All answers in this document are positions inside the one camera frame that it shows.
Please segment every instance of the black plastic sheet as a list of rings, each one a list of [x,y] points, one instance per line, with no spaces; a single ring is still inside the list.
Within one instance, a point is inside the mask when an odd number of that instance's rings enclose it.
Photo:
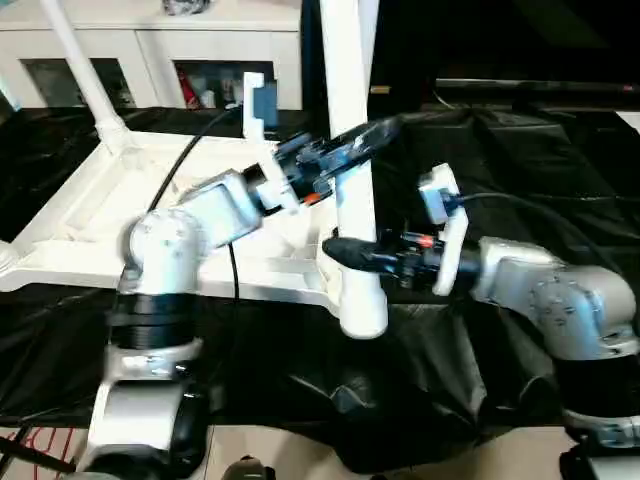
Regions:
[[[208,115],[150,109],[125,120],[138,130],[195,133]],[[286,136],[303,118],[281,120]],[[240,126],[214,133],[237,136]],[[0,127],[0,238],[11,241],[96,143],[81,110],[23,111]],[[448,162],[465,193],[511,192],[568,216],[638,293],[637,152],[636,132],[608,113],[409,115],[374,162],[379,226],[432,231],[415,185]],[[594,261],[554,225],[508,204],[474,203],[468,212],[473,239],[533,241],[573,262]],[[389,329],[372,341],[345,337],[319,307],[199,299],[211,422],[308,435],[360,472],[437,461],[514,426],[558,423],[550,359],[522,320],[464,296],[385,288]],[[0,424],[88,424],[112,295],[47,285],[0,294]]]

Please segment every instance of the white pole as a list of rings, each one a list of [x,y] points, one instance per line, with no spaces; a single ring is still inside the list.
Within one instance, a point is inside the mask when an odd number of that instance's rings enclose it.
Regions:
[[[380,0],[360,0],[360,35],[362,37],[362,60],[364,62],[365,90],[371,85],[371,65],[376,44],[378,8]]]
[[[118,155],[129,141],[127,127],[116,114],[98,74],[84,54],[59,0],[41,0],[51,26],[64,47],[69,68],[96,120],[96,130],[110,152]]]
[[[367,121],[367,88],[358,0],[321,0],[331,135]],[[371,163],[336,179],[340,235],[376,240]],[[387,328],[387,298],[377,275],[342,269],[340,325],[353,338],[374,338]]]

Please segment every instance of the robotic arm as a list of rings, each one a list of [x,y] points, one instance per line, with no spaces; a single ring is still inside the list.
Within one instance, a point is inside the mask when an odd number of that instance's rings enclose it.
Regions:
[[[448,166],[436,167],[419,190],[432,222],[445,223],[445,241],[404,233],[390,249],[384,242],[332,238],[323,245],[325,253],[350,268],[391,274],[408,287],[453,270],[456,283],[474,300],[526,317],[544,337],[565,428],[578,442],[561,457],[564,478],[636,478],[640,342],[636,301],[627,282],[602,267],[566,264],[537,245],[483,237],[479,248],[462,248],[464,232],[451,233],[466,229],[466,215],[461,221],[463,207],[455,201],[458,191]],[[459,253],[447,257],[447,249]]]
[[[193,473],[206,450],[209,411],[199,387],[201,340],[189,295],[201,260],[259,228],[283,204],[287,208],[283,191],[299,203],[327,197],[336,174],[370,159],[398,131],[399,121],[391,118],[329,142],[295,137],[275,152],[283,175],[271,178],[283,179],[282,185],[269,182],[260,165],[227,171],[127,229],[127,266],[109,319],[105,376],[79,470],[122,479]],[[563,457],[565,478],[582,478],[575,468],[586,468],[590,478],[614,478],[611,469],[622,468],[620,462],[640,468],[640,457],[629,455],[640,447],[640,344],[627,283],[600,267],[567,265],[535,245],[485,237],[477,251],[467,250],[466,214],[448,201],[459,193],[448,167],[419,188],[434,223],[445,224],[439,240],[405,233],[401,247],[389,250],[333,238],[325,252],[349,268],[394,275],[406,287],[435,274],[434,293],[440,295],[449,294],[457,277],[476,301],[527,317],[554,358],[566,427],[580,445]]]

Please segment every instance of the black cable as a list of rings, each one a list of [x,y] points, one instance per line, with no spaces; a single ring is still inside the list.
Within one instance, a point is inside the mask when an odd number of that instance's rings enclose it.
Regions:
[[[158,203],[160,202],[162,195],[164,195],[164,192],[169,187],[169,184],[171,183],[171,180],[175,176],[176,172],[178,171],[178,168],[180,168],[180,165],[184,163],[185,159],[187,158],[191,150],[193,150],[193,147],[197,145],[197,143],[202,139],[202,137],[204,137],[205,134],[209,132],[209,130],[214,125],[217,125],[222,120],[229,117],[232,113],[235,113],[239,110],[240,110],[240,106],[237,106],[237,107],[230,108],[229,110],[226,110],[225,112],[222,112],[219,115],[216,115],[204,127],[202,127],[202,129],[191,139],[189,144],[184,148],[184,150],[180,153],[180,155],[176,159],[175,163],[173,164],[173,167],[171,167],[171,170],[169,170],[169,173],[167,173],[167,176],[162,182],[162,185],[160,185],[160,188],[156,192],[155,197],[153,197],[153,200],[151,201],[151,204],[149,205],[149,209],[147,210],[147,212],[154,210],[158,206]],[[231,243],[229,244],[229,254],[231,255],[231,268],[233,270],[233,288],[234,288],[233,316],[235,318],[238,300],[240,299],[240,282],[238,280],[238,266],[236,264],[236,256],[235,256],[235,252],[233,251],[233,245]]]
[[[171,170],[169,170],[169,173],[167,173],[167,176],[165,177],[164,181],[162,182],[162,185],[160,185],[160,188],[156,192],[156,196],[153,197],[153,200],[151,201],[151,204],[149,205],[149,209],[147,210],[147,213],[150,212],[151,210],[154,210],[158,206],[158,203],[160,203],[160,199],[162,198],[162,195],[164,195],[164,192],[169,187],[169,184],[171,183],[171,180],[173,180],[173,177],[175,176],[176,172],[178,171],[178,168],[180,168],[180,165],[182,165],[184,163],[185,159],[187,158],[187,155],[189,155],[189,153],[191,153],[191,150],[193,150],[193,147],[195,147],[197,145],[197,143],[200,140],[202,140],[202,137],[204,137],[205,134],[214,125],[220,123],[222,120],[224,120],[225,118],[229,117],[232,113],[237,112],[239,109],[240,109],[239,106],[238,107],[234,107],[234,108],[230,108],[229,110],[226,110],[226,111],[222,112],[221,114],[216,115],[215,117],[213,117],[209,121],[209,123],[207,123],[204,127],[202,127],[202,130],[200,130],[191,139],[189,144],[184,148],[184,150],[180,153],[180,155],[176,159],[175,163],[173,164],[173,167],[171,167]]]
[[[602,248],[596,245],[585,233],[582,232],[578,227],[576,227],[570,220],[560,215],[555,210],[552,210],[544,205],[541,205],[536,202],[532,202],[530,200],[525,200],[524,198],[520,198],[516,195],[511,195],[509,193],[502,192],[480,192],[480,193],[472,193],[470,195],[464,195],[458,197],[456,199],[459,203],[469,203],[477,200],[484,199],[496,199],[496,200],[507,200],[514,205],[522,208],[526,208],[533,212],[546,217],[548,220],[551,220],[562,228],[570,232],[575,238],[581,240],[584,245],[593,253],[595,257],[597,257],[603,266],[607,267],[609,270],[617,273],[622,276],[622,270],[618,266],[618,264],[607,254]]]
[[[235,307],[240,301],[240,281],[238,280],[238,265],[236,264],[236,252],[233,250],[233,243],[229,244],[229,255],[231,256],[231,269],[233,270],[233,303],[234,317]]]

